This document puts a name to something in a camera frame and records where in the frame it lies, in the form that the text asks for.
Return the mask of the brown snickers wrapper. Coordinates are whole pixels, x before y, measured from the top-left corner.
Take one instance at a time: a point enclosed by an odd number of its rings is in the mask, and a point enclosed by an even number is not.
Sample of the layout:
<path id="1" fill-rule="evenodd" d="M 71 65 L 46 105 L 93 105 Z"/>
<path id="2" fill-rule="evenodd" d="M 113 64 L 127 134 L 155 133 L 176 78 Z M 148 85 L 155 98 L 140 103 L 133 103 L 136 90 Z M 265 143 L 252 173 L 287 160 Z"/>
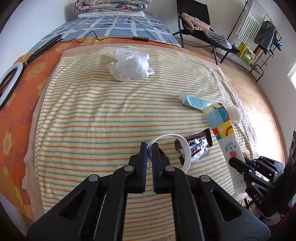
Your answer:
<path id="1" fill-rule="evenodd" d="M 210 128 L 186 138 L 191 150 L 191 162 L 197 162 L 206 157 L 213 145 Z"/>

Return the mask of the large crumpled white plastic bag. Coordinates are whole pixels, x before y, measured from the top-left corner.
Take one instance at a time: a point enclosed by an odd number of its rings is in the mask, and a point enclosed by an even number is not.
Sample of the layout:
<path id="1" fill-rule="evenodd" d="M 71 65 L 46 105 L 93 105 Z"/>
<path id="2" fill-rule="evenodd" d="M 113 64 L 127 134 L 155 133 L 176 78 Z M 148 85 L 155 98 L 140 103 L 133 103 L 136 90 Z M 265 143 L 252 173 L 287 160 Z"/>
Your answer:
<path id="1" fill-rule="evenodd" d="M 130 81 L 136 78 L 148 78 L 154 75 L 154 69 L 149 66 L 150 56 L 147 53 L 129 49 L 116 49 L 115 62 L 107 65 L 110 74 L 119 81 Z"/>

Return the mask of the light blue tube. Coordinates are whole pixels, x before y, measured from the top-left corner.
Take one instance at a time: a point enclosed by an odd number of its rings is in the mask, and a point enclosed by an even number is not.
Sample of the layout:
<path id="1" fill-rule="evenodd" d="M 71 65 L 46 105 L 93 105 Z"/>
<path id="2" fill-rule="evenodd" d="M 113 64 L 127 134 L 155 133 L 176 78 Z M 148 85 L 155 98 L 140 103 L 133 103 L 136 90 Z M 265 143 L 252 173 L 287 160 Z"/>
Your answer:
<path id="1" fill-rule="evenodd" d="M 188 94 L 181 94 L 179 96 L 179 101 L 183 105 L 195 108 L 197 110 L 203 110 L 208 106 L 212 105 L 211 102 L 205 101 L 203 99 L 199 99 L 197 97 L 194 97 Z"/>

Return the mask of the colourful long paper wrapper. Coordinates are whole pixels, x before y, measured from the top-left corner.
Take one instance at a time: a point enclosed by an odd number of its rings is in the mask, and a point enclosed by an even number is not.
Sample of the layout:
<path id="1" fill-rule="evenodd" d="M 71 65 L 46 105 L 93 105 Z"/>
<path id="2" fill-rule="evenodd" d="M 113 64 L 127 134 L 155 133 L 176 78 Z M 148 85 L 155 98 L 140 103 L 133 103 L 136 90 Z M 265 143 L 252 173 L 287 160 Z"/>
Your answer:
<path id="1" fill-rule="evenodd" d="M 226 108 L 222 104 L 217 103 L 204 108 L 202 112 L 222 150 L 235 193 L 243 193 L 246 189 L 243 175 L 230 166 L 229 160 L 231 158 L 236 158 L 241 162 L 244 162 L 244 156 L 240 149 L 240 145 Z"/>

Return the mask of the orange floral bedsheet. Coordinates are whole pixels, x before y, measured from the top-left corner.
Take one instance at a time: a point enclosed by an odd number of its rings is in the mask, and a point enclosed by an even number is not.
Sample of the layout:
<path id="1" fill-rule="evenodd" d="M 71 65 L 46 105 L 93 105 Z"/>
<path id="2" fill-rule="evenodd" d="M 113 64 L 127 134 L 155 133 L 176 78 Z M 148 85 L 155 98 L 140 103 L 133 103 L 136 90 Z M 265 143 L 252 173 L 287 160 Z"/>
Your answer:
<path id="1" fill-rule="evenodd" d="M 26 169 L 23 160 L 28 150 L 33 113 L 62 53 L 82 46 L 140 43 L 126 38 L 95 40 L 93 37 L 58 43 L 25 69 L 16 89 L 1 110 L 1 194 L 20 212 L 22 218 L 34 220 L 29 194 L 22 186 Z"/>

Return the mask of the black tripod stand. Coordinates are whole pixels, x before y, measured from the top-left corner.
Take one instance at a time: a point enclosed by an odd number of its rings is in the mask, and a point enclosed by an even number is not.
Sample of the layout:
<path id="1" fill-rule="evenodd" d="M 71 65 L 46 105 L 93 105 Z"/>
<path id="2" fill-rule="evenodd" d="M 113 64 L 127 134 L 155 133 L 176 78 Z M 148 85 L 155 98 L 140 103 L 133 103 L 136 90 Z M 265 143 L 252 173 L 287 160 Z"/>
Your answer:
<path id="1" fill-rule="evenodd" d="M 23 66 L 26 67 L 31 62 L 33 62 L 35 59 L 37 59 L 39 56 L 41 56 L 44 52 L 51 49 L 55 44 L 60 42 L 62 40 L 62 34 L 58 34 L 56 37 L 53 37 L 48 42 L 46 42 L 44 45 L 42 45 L 40 48 L 38 48 L 33 54 L 31 54 L 28 59 L 23 63 Z"/>

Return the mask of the folded floral quilt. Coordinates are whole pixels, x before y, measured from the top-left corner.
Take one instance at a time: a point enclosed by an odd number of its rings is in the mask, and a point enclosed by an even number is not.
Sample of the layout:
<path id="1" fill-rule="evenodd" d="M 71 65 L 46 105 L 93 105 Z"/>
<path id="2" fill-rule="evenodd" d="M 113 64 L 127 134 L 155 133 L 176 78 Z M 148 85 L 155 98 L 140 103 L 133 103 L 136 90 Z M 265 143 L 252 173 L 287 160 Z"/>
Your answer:
<path id="1" fill-rule="evenodd" d="M 139 12 L 147 9 L 150 2 L 150 0 L 80 0 L 74 3 L 73 11 L 76 14 L 115 10 Z"/>

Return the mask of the blue checked bedsheet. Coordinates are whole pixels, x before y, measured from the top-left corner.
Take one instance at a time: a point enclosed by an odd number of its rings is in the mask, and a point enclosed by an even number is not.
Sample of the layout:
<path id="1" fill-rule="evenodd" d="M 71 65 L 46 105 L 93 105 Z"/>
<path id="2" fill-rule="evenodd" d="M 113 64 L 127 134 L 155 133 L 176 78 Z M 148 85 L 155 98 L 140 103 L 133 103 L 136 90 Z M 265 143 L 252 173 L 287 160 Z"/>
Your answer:
<path id="1" fill-rule="evenodd" d="M 66 22 L 43 37 L 31 50 L 36 50 L 53 37 L 62 35 L 63 40 L 89 37 L 141 37 L 179 46 L 170 30 L 154 15 L 145 16 L 98 16 L 77 18 Z"/>

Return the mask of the small white bag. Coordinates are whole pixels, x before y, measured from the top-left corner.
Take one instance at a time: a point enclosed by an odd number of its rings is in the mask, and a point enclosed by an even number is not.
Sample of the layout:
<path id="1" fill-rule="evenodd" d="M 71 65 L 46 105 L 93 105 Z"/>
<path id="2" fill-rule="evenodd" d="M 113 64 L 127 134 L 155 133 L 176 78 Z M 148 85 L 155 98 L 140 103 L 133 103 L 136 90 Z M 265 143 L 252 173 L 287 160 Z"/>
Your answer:
<path id="1" fill-rule="evenodd" d="M 230 120 L 233 123 L 240 123 L 242 120 L 242 114 L 241 114 L 241 110 L 235 106 L 232 105 L 230 107 L 226 108 L 227 114 L 229 115 Z"/>

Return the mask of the black folding chair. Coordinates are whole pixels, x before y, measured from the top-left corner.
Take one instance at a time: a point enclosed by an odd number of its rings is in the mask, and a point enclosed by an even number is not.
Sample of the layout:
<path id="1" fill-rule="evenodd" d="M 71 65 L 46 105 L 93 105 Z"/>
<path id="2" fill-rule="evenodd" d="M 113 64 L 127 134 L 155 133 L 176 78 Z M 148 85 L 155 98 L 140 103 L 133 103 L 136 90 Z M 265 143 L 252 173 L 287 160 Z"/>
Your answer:
<path id="1" fill-rule="evenodd" d="M 173 36 L 179 35 L 181 46 L 184 47 L 184 35 L 194 37 L 207 43 L 207 47 L 212 48 L 215 62 L 217 63 L 216 49 L 226 51 L 227 53 L 237 54 L 239 50 L 235 45 L 211 29 L 210 16 L 206 4 L 198 1 L 180 1 L 177 0 L 178 13 L 178 31 Z"/>

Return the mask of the dark hanging jacket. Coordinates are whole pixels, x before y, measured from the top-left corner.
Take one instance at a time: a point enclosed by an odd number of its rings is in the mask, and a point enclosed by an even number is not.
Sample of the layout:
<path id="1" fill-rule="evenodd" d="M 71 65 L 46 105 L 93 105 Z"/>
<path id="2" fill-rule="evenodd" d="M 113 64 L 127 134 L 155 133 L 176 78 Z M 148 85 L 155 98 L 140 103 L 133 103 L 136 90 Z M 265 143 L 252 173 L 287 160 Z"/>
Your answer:
<path id="1" fill-rule="evenodd" d="M 275 46 L 281 51 L 282 42 L 278 39 L 278 32 L 271 21 L 264 21 L 255 36 L 254 42 L 265 53 L 270 51 L 272 46 Z"/>

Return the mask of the clothes on chair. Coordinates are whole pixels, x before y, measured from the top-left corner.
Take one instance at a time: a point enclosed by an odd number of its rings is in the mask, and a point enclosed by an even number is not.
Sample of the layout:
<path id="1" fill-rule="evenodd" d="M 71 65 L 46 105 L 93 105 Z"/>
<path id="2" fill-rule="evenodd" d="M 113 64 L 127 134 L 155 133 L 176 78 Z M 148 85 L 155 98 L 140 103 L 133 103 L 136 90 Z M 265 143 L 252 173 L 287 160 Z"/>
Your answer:
<path id="1" fill-rule="evenodd" d="M 210 25 L 207 23 L 186 13 L 181 13 L 181 20 L 184 24 L 184 29 L 188 30 L 192 36 L 197 37 L 199 34 L 201 37 L 205 37 L 207 40 L 214 43 L 215 46 L 232 49 L 232 45 L 225 36 L 211 30 Z"/>

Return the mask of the yellow crate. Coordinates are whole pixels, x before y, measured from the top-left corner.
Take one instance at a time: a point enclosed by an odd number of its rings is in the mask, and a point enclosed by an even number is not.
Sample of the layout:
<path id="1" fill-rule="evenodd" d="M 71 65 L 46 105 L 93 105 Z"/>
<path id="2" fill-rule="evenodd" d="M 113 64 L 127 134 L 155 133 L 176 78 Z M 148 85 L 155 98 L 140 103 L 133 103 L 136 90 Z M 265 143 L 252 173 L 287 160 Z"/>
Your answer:
<path id="1" fill-rule="evenodd" d="M 247 64 L 250 64 L 255 56 L 250 48 L 247 45 L 240 43 L 237 49 L 239 50 L 239 53 L 237 53 L 236 56 L 242 59 Z"/>

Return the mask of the green striped hanging cloth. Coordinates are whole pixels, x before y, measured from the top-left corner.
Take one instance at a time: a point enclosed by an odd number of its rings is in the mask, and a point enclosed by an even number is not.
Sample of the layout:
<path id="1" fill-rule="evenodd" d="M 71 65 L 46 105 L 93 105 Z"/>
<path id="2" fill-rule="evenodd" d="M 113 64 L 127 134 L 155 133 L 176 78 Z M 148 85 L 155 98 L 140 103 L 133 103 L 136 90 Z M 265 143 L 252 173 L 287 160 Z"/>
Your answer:
<path id="1" fill-rule="evenodd" d="M 266 10 L 258 1 L 248 1 L 246 13 L 243 15 L 242 21 L 236 32 L 237 39 L 249 47 L 254 41 L 266 15 Z"/>

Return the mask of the black clothes rack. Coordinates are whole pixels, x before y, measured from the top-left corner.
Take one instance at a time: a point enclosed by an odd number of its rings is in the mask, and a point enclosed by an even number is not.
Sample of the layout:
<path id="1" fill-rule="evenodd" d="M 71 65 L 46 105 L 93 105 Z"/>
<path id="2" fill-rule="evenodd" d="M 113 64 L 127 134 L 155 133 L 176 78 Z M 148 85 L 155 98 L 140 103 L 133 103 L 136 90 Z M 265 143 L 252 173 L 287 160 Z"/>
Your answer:
<path id="1" fill-rule="evenodd" d="M 237 47 L 237 48 L 241 42 L 237 39 L 236 32 L 239 28 L 241 21 L 242 21 L 243 15 L 246 13 L 247 3 L 248 3 L 248 1 L 244 2 L 244 7 L 243 7 L 239 17 L 237 18 L 234 26 L 232 27 L 230 33 L 227 36 L 227 40 L 230 40 L 231 37 L 236 38 L 237 42 L 234 42 L 233 45 L 235 45 L 235 47 Z M 264 21 L 271 21 L 273 23 L 272 19 L 268 15 L 268 13 L 267 13 Z M 277 30 L 277 37 L 280 41 L 282 41 L 282 36 L 278 32 L 278 30 Z M 254 41 L 251 43 L 249 48 L 255 54 L 254 59 L 252 60 L 252 62 L 250 64 L 247 64 L 246 62 L 244 62 L 242 59 L 237 57 L 236 54 L 227 53 L 227 52 L 225 52 L 223 55 L 218 54 L 218 58 L 220 59 L 219 63 L 220 64 L 227 63 L 227 64 L 237 68 L 238 70 L 243 71 L 244 73 L 246 73 L 250 77 L 252 77 L 255 80 L 255 82 L 258 82 L 264 75 L 263 68 L 264 68 L 264 66 L 267 66 L 267 61 L 270 58 L 274 57 L 274 52 L 275 52 L 275 50 L 278 50 L 278 49 L 275 46 L 272 46 L 270 51 L 265 53 L 262 49 L 259 48 L 259 46 L 257 44 L 255 44 Z"/>

